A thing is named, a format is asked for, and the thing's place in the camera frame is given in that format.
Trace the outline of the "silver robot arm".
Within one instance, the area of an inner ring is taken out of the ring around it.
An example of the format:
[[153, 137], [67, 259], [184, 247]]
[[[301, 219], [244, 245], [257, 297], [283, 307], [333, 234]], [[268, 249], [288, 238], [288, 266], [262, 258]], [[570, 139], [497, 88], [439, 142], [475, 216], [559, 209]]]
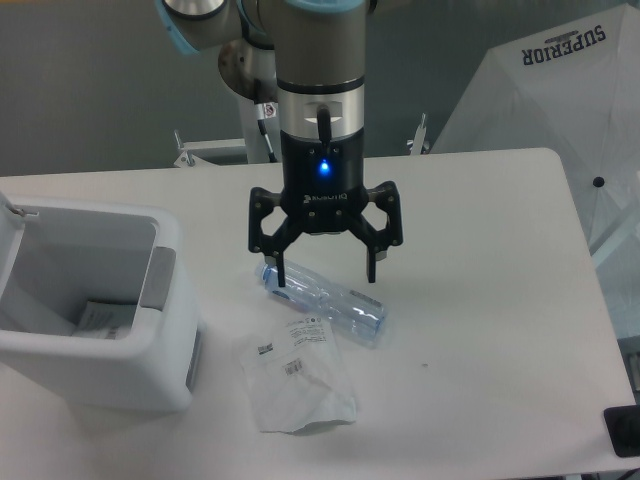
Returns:
[[394, 182], [364, 185], [366, 20], [374, 1], [159, 1], [178, 48], [242, 41], [274, 55], [283, 189], [254, 187], [248, 248], [276, 266], [301, 234], [351, 232], [367, 248], [367, 277], [403, 242]]

